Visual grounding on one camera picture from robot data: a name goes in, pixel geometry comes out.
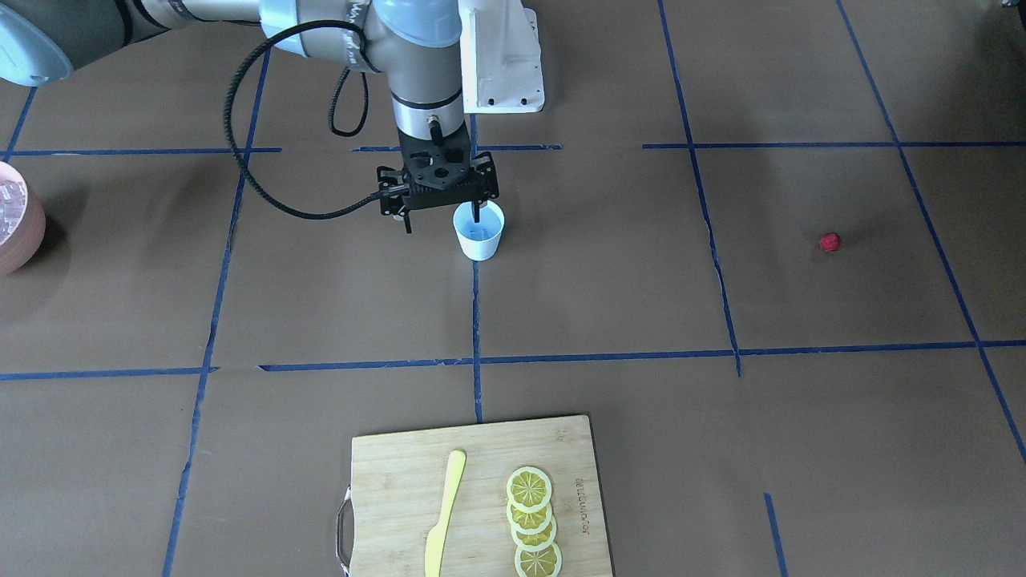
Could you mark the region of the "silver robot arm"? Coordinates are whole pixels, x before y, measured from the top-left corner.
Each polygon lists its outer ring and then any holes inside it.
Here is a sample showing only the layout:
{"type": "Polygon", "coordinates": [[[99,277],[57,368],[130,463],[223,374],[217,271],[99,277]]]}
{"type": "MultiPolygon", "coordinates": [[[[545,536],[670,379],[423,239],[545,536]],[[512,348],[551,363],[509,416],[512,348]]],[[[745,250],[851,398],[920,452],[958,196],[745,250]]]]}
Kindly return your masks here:
{"type": "Polygon", "coordinates": [[[475,153],[463,102],[462,23],[453,1],[4,1],[2,77],[41,87],[115,52],[189,28],[242,28],[256,38],[228,84],[228,149],[243,179],[278,211],[333,220],[378,202],[404,223],[411,213],[458,207],[479,223],[498,195],[490,154],[475,153]],[[334,98],[356,79],[387,82],[401,165],[380,167],[369,197],[336,211],[290,207],[256,183],[237,142],[233,109],[242,81],[272,49],[340,63],[334,98]]]}

